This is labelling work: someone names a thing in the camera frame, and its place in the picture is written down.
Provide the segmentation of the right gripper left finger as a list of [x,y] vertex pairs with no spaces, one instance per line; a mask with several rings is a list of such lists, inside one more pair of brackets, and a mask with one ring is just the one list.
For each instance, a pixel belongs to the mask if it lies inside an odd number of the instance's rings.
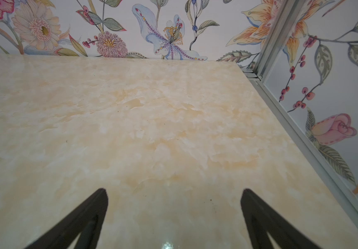
[[27,248],[66,249],[78,239],[76,249],[95,249],[107,209],[107,191],[100,188]]

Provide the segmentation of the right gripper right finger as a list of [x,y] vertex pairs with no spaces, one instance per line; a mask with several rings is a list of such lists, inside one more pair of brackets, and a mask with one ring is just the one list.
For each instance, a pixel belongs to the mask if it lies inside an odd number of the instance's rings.
[[251,189],[243,191],[240,203],[254,249],[272,249],[271,239],[282,249],[319,248]]

